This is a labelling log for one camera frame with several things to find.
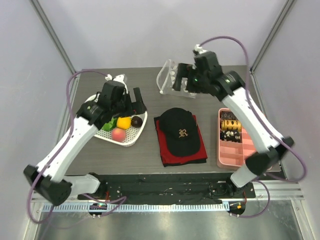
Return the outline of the fake dark plum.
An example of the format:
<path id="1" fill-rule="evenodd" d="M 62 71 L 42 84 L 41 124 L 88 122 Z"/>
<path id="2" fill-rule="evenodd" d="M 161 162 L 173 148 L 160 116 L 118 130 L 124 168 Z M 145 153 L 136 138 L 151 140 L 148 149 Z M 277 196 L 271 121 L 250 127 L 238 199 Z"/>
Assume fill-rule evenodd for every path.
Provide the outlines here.
<path id="1" fill-rule="evenodd" d="M 131 118 L 131 126 L 134 128 L 140 128 L 143 124 L 143 120 L 139 116 L 133 116 Z"/>

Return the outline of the fake orange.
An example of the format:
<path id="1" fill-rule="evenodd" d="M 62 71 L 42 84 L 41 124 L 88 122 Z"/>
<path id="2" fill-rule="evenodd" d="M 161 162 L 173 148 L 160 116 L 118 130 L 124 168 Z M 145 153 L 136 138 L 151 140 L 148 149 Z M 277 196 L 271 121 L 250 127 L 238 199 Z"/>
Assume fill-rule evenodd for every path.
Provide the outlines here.
<path id="1" fill-rule="evenodd" d="M 116 122 L 116 127 L 122 130 L 127 130 L 131 127 L 131 117 L 119 117 Z"/>

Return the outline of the clear zip top bag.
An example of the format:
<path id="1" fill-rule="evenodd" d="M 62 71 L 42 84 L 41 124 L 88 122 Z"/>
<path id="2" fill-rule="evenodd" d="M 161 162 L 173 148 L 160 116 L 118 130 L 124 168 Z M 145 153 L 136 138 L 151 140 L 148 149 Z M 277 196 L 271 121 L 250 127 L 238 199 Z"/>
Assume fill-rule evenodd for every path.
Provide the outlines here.
<path id="1" fill-rule="evenodd" d="M 181 88 L 180 91 L 175 91 L 173 89 L 173 85 L 176 81 L 178 73 L 178 65 L 168 59 L 165 61 L 164 66 L 159 71 L 156 77 L 156 84 L 159 89 L 159 93 L 162 95 L 171 95 L 176 97 L 185 97 L 195 99 L 197 94 L 190 93 L 186 90 L 187 86 L 187 79 L 183 78 L 181 81 Z"/>

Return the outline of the fake green cabbage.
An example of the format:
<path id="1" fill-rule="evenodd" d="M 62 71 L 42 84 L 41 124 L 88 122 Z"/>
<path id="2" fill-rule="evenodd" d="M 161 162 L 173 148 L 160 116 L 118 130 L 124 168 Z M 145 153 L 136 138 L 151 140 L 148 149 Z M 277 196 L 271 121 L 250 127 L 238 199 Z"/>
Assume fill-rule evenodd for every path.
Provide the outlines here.
<path id="1" fill-rule="evenodd" d="M 101 128 L 103 131 L 109 132 L 117 127 L 117 118 L 112 118 L 108 123 L 105 123 Z"/>

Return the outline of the fake red peach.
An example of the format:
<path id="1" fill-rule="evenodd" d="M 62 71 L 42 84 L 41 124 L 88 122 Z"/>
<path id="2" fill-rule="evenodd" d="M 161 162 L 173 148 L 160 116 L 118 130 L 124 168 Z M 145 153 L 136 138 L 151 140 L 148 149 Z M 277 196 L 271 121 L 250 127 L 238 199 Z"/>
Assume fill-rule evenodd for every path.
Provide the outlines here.
<path id="1" fill-rule="evenodd" d="M 114 128 L 111 131 L 111 139 L 113 141 L 122 143 L 125 139 L 126 139 L 126 131 L 124 129 L 121 128 Z"/>

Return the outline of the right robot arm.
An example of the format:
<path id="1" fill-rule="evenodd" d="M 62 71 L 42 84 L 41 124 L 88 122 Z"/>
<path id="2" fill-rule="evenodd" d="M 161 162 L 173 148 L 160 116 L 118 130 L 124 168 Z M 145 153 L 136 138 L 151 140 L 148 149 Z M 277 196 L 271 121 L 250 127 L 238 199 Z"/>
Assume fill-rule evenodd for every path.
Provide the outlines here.
<path id="1" fill-rule="evenodd" d="M 223 103 L 240 121 L 255 146 L 255 153 L 226 180 L 226 193 L 233 198 L 243 193 L 248 183 L 263 175 L 267 169 L 282 160 L 294 140 L 283 137 L 255 109 L 256 104 L 246 92 L 245 82 L 231 70 L 223 72 L 216 54 L 202 50 L 194 53 L 194 64 L 178 63 L 169 70 L 172 88 L 195 94 L 209 94 Z"/>

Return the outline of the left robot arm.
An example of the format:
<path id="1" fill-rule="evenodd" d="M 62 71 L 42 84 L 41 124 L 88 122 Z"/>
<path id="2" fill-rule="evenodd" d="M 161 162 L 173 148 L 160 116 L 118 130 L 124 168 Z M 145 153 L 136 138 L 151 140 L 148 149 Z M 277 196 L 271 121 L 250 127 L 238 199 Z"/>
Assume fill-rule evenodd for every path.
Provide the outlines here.
<path id="1" fill-rule="evenodd" d="M 87 142 L 115 117 L 131 117 L 147 112 L 141 91 L 133 89 L 131 100 L 125 83 L 109 80 L 97 96 L 86 100 L 72 118 L 70 128 L 54 149 L 36 166 L 28 165 L 23 174 L 33 189 L 53 206 L 69 197 L 90 194 L 100 200 L 107 192 L 103 180 L 95 173 L 67 176 L 66 172 Z"/>

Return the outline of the white perforated plastic basket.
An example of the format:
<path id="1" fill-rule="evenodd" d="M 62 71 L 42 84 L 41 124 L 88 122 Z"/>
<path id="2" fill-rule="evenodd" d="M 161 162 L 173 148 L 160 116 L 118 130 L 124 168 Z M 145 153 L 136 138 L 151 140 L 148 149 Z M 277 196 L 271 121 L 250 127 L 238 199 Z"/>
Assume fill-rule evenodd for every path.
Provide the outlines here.
<path id="1" fill-rule="evenodd" d="M 133 127 L 131 126 L 129 129 L 125 130 L 125 139 L 122 142 L 118 142 L 112 139 L 112 131 L 105 131 L 105 130 L 99 130 L 94 137 L 104 140 L 106 142 L 110 142 L 116 145 L 120 145 L 123 147 L 130 147 L 138 140 L 141 133 L 143 132 L 147 119 L 148 119 L 148 112 L 145 111 L 143 114 L 135 115 L 135 117 L 140 117 L 142 119 L 142 125 L 141 127 Z"/>

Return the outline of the dark floral rolled sock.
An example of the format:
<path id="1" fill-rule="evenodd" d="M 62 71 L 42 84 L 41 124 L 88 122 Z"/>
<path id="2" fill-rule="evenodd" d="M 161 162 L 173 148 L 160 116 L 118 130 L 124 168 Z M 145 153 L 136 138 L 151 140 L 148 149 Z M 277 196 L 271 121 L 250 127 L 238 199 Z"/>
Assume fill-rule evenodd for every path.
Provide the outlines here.
<path id="1" fill-rule="evenodd" d="M 221 111 L 220 112 L 221 120 L 238 120 L 237 117 L 231 111 Z"/>

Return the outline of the black baseball cap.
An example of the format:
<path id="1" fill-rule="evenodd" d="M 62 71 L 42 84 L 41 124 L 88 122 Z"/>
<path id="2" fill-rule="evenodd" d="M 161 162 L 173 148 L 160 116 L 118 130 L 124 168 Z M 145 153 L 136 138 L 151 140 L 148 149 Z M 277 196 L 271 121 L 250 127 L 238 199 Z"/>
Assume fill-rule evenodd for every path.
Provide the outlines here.
<path id="1" fill-rule="evenodd" d="M 198 125 L 190 111 L 178 107 L 168 109 L 159 117 L 158 124 L 173 156 L 188 157 L 200 150 Z"/>

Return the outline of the yellow tiger rolled sock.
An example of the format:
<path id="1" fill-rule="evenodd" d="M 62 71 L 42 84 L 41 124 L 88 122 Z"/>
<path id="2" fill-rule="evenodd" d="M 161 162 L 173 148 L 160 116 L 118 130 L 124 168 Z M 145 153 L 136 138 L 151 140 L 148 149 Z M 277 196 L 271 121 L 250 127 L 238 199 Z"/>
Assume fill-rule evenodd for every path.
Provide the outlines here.
<path id="1" fill-rule="evenodd" d="M 220 125 L 223 131 L 226 131 L 226 130 L 237 130 L 239 132 L 242 131 L 242 124 L 238 120 L 223 119 Z"/>

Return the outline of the red folded cloth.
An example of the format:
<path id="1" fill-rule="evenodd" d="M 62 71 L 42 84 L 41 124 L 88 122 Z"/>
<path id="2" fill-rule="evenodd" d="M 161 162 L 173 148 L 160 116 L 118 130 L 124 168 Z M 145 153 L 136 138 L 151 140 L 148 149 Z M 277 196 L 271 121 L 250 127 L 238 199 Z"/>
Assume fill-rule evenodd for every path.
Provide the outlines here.
<path id="1" fill-rule="evenodd" d="M 158 138 L 159 154 L 164 167 L 183 166 L 188 164 L 204 164 L 207 162 L 208 155 L 199 127 L 197 128 L 199 136 L 198 151 L 188 156 L 175 156 L 168 149 L 165 134 L 160 130 L 160 117 L 155 117 L 153 120 Z"/>

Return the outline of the black white rolled sock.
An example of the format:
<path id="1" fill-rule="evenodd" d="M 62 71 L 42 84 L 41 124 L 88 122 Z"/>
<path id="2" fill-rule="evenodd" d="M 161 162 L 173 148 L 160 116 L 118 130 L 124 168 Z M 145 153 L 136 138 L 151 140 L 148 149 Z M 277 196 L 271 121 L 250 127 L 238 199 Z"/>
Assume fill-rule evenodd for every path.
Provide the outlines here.
<path id="1" fill-rule="evenodd" d="M 240 143 L 241 132 L 239 132 L 238 130 L 222 130 L 220 132 L 220 140 L 226 142 Z"/>

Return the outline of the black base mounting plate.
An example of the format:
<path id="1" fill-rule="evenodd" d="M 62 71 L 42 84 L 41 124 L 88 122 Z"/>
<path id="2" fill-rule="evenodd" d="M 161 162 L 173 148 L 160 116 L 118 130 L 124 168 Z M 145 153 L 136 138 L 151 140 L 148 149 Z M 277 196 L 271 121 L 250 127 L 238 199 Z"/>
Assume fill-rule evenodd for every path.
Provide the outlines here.
<path id="1" fill-rule="evenodd" d="M 254 199 L 252 183 L 241 189 L 228 185 L 230 173 L 160 173 L 98 175 L 102 185 L 97 200 L 126 197 L 129 205 L 206 205 L 222 199 Z"/>

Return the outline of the pink divided organizer tray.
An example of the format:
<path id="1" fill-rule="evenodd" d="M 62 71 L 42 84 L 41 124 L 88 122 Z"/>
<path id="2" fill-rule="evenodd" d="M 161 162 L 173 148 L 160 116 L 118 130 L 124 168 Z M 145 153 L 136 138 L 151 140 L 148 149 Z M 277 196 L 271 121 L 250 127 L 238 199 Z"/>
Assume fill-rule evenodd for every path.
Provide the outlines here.
<path id="1" fill-rule="evenodd" d="M 241 131 L 241 142 L 231 142 L 220 140 L 222 111 L 231 112 L 228 108 L 221 108 L 217 117 L 217 160 L 216 163 L 220 168 L 236 170 L 241 167 L 246 159 L 256 152 L 254 143 L 243 127 Z"/>

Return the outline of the left aluminium frame post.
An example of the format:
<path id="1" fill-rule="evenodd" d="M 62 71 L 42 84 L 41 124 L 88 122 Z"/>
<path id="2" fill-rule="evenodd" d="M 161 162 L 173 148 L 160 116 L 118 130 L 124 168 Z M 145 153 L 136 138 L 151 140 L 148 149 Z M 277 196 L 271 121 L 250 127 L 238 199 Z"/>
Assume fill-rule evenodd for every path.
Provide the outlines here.
<path id="1" fill-rule="evenodd" d="M 48 36 L 50 37 L 51 41 L 53 42 L 57 52 L 59 53 L 60 57 L 64 61 L 65 65 L 67 66 L 68 70 L 74 74 L 76 72 L 75 67 L 73 66 L 65 48 L 63 47 L 56 31 L 54 30 L 49 18 L 47 17 L 41 3 L 38 0 L 29 0 L 29 3 L 33 7 L 34 11 L 36 12 L 37 16 L 39 17 L 42 25 L 44 26 Z"/>

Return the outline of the aluminium frame post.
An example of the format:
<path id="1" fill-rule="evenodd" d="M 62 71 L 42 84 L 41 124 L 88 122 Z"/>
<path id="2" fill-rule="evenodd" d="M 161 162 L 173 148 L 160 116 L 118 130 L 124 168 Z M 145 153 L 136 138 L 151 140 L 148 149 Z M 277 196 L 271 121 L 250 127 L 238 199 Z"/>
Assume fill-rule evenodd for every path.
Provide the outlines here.
<path id="1" fill-rule="evenodd" d="M 250 72 L 252 74 L 257 70 L 264 55 L 267 53 L 267 50 L 271 46 L 273 40 L 275 39 L 277 33 L 279 32 L 280 28 L 282 27 L 283 23 L 285 22 L 287 16 L 289 15 L 290 11 L 292 10 L 292 8 L 294 7 L 296 2 L 297 2 L 296 0 L 286 0 L 285 1 L 279 15 L 277 16 L 274 24 L 272 25 L 272 28 L 271 28 L 267 38 L 265 39 L 261 49 L 258 52 L 257 57 L 255 58 L 252 66 L 250 68 Z"/>
<path id="2" fill-rule="evenodd" d="M 65 48 L 63 47 L 56 31 L 54 30 L 49 18 L 47 17 L 41 3 L 38 0 L 29 0 L 29 3 L 33 7 L 34 11 L 36 12 L 37 16 L 39 17 L 42 25 L 44 26 L 48 36 L 50 37 L 51 41 L 53 42 L 57 52 L 59 53 L 60 57 L 64 61 L 65 65 L 67 66 L 68 70 L 74 74 L 76 72 L 75 67 L 73 66 Z"/>

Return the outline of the right aluminium frame post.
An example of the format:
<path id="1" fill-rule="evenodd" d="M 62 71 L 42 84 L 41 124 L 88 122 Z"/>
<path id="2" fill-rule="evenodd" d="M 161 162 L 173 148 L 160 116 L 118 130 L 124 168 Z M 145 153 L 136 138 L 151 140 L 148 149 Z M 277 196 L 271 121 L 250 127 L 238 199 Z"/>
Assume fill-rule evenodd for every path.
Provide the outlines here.
<path id="1" fill-rule="evenodd" d="M 252 74 L 257 70 L 264 55 L 267 53 L 267 50 L 271 46 L 273 40 L 275 39 L 277 33 L 279 32 L 280 28 L 282 27 L 283 23 L 285 22 L 287 16 L 289 15 L 290 11 L 292 10 L 292 8 L 294 7 L 296 2 L 297 2 L 296 0 L 286 0 L 285 1 L 279 15 L 277 16 L 274 24 L 272 25 L 272 28 L 271 28 L 267 38 L 265 39 L 261 49 L 258 52 L 257 57 L 255 58 L 252 66 L 250 68 L 250 72 Z"/>

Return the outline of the aluminium front rail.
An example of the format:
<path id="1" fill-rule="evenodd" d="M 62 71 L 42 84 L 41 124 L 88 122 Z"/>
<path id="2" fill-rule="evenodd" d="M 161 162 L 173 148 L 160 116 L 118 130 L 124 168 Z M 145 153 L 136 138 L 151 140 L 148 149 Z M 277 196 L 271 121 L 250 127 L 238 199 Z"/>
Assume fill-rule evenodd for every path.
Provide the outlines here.
<path id="1" fill-rule="evenodd" d="M 100 201 L 109 198 L 116 200 L 126 197 L 130 205 L 196 205 L 221 201 L 248 201 L 254 199 L 287 200 L 301 199 L 303 193 L 297 183 L 281 181 L 253 182 L 244 189 L 231 193 L 222 181 L 207 182 L 119 182 L 113 181 L 107 185 L 102 196 L 94 198 Z"/>

